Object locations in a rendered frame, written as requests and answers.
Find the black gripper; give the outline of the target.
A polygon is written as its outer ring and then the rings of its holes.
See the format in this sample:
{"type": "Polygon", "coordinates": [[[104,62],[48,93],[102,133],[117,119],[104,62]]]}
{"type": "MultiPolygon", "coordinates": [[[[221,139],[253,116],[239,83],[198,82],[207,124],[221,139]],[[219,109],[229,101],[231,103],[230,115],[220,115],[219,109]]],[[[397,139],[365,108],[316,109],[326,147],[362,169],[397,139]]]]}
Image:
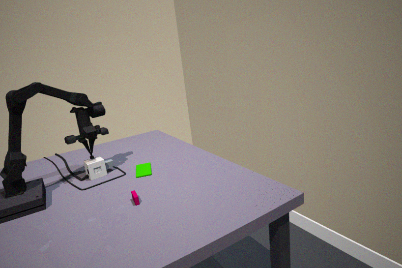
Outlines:
{"type": "MultiPolygon", "coordinates": [[[[89,141],[89,146],[88,146],[86,137],[82,136],[82,133],[81,133],[82,125],[85,125],[85,127],[86,127],[86,126],[89,126],[90,124],[91,124],[90,120],[77,122],[80,135],[78,135],[78,136],[74,136],[74,135],[66,136],[64,138],[65,143],[69,145],[69,144],[76,143],[76,141],[78,140],[78,142],[83,143],[83,145],[86,147],[86,149],[89,152],[89,154],[90,154],[90,152],[93,153],[93,146],[94,146],[95,139],[97,139],[97,137],[92,137],[92,138],[88,139],[88,141],[89,141]]],[[[101,129],[101,133],[97,133],[97,134],[107,135],[109,133],[108,129],[106,129],[104,127],[100,128],[100,129],[101,129]]]]}

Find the white power cube with black cable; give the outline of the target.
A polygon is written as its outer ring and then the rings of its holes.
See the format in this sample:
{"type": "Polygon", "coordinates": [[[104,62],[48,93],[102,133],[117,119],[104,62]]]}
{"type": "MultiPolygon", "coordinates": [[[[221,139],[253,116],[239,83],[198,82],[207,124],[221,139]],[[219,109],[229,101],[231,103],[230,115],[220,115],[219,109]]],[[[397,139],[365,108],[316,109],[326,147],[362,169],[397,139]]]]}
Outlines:
{"type": "Polygon", "coordinates": [[[55,155],[59,156],[62,160],[64,160],[65,165],[69,171],[69,173],[71,175],[73,175],[74,177],[76,177],[77,179],[79,179],[80,181],[83,181],[86,178],[89,178],[90,180],[94,180],[94,179],[98,179],[101,178],[103,176],[107,175],[107,170],[106,170],[106,165],[105,165],[105,161],[104,159],[102,159],[101,157],[95,157],[94,160],[89,161],[85,160],[84,162],[84,167],[85,167],[85,171],[86,171],[86,175],[83,178],[78,177],[77,175],[75,175],[68,167],[66,160],[60,156],[59,154],[55,153],[55,155]]]}

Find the small pink block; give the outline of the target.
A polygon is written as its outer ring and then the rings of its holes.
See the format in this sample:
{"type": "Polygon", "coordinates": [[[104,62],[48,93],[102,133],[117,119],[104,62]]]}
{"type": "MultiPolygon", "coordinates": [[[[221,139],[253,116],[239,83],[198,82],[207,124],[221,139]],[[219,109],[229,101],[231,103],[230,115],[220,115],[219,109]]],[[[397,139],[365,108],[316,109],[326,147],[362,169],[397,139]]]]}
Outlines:
{"type": "Polygon", "coordinates": [[[139,205],[140,204],[139,198],[138,198],[138,195],[136,194],[135,190],[131,191],[131,194],[132,194],[132,198],[133,198],[135,205],[139,205]]]}

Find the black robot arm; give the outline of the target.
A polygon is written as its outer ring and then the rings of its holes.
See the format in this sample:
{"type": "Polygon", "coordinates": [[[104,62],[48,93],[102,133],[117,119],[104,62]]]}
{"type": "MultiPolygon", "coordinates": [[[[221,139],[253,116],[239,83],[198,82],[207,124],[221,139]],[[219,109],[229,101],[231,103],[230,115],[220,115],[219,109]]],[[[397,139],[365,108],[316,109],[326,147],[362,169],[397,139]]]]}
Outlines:
{"type": "MultiPolygon", "coordinates": [[[[0,176],[4,179],[6,195],[5,198],[22,195],[27,186],[22,177],[25,170],[27,156],[21,152],[21,129],[22,129],[22,113],[24,111],[27,99],[32,98],[37,93],[50,95],[63,99],[75,106],[72,107],[70,113],[76,114],[77,122],[90,120],[90,117],[96,118],[105,115],[105,107],[102,102],[92,103],[84,93],[69,92],[60,90],[39,82],[34,82],[19,90],[11,90],[6,94],[6,103],[9,111],[9,134],[8,134],[8,152],[4,161],[4,168],[0,172],[0,176]]],[[[99,125],[89,126],[82,125],[82,136],[87,139],[96,137],[97,133],[101,133],[99,125]]]]}

